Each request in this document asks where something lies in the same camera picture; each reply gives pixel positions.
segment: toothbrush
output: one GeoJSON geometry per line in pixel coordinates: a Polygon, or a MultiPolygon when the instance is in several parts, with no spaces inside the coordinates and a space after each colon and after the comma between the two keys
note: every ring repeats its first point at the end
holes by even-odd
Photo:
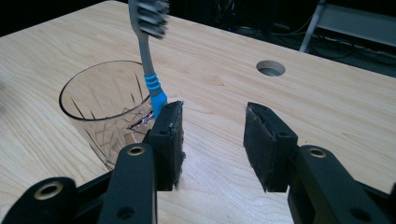
{"type": "Polygon", "coordinates": [[[140,57],[145,73],[146,86],[151,99],[154,118],[167,104],[167,97],[161,88],[149,53],[149,35],[162,39],[165,35],[166,13],[169,11],[167,0],[128,0],[129,17],[132,28],[139,41],[140,57]]]}

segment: wood grain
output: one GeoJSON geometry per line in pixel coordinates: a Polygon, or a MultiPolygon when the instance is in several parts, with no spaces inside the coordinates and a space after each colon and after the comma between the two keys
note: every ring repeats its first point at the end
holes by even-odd
{"type": "MultiPolygon", "coordinates": [[[[359,181],[396,180],[396,79],[171,17],[150,39],[169,101],[184,101],[179,191],[159,193],[160,223],[291,223],[286,194],[264,193],[242,147],[245,107],[267,105],[299,145],[332,151],[359,181]],[[256,69],[286,67],[281,77],[256,69]]],[[[128,8],[104,2],[0,38],[0,217],[34,183],[106,171],[58,106],[79,71],[140,62],[128,8]]]]}

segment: toothbrush bristles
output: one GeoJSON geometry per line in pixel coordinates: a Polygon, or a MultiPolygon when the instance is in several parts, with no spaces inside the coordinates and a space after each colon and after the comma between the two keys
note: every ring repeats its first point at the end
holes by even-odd
{"type": "Polygon", "coordinates": [[[145,1],[137,1],[137,18],[142,32],[162,39],[166,31],[166,19],[169,12],[167,0],[157,0],[154,4],[145,1]]]}

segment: toothbrush head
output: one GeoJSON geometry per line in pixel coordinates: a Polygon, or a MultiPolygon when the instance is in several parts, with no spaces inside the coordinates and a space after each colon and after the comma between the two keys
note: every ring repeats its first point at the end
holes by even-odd
{"type": "Polygon", "coordinates": [[[129,0],[129,15],[136,35],[151,35],[162,39],[169,12],[167,0],[129,0]]]}

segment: circular hole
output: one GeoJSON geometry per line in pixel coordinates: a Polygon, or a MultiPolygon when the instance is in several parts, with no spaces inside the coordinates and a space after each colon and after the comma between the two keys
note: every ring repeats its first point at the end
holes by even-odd
{"type": "Polygon", "coordinates": [[[286,68],[283,64],[270,60],[257,63],[256,68],[259,72],[270,77],[279,77],[286,72],[286,68]]]}
{"type": "Polygon", "coordinates": [[[127,220],[134,216],[134,208],[132,206],[125,206],[120,208],[117,217],[121,220],[127,220]]]}
{"type": "Polygon", "coordinates": [[[128,150],[128,154],[130,156],[138,156],[140,154],[143,154],[145,152],[145,149],[143,147],[133,147],[128,150]]]}
{"type": "Polygon", "coordinates": [[[318,157],[318,158],[326,157],[326,153],[324,151],[322,151],[321,149],[309,148],[308,150],[309,150],[309,154],[311,154],[311,156],[318,157]]]}
{"type": "Polygon", "coordinates": [[[350,209],[350,213],[352,213],[353,217],[355,217],[361,221],[365,221],[365,222],[371,221],[370,215],[362,209],[352,208],[352,209],[350,209]]]}
{"type": "Polygon", "coordinates": [[[41,186],[41,188],[35,192],[35,198],[37,200],[47,200],[60,193],[63,187],[64,185],[61,182],[50,182],[41,186]]]}

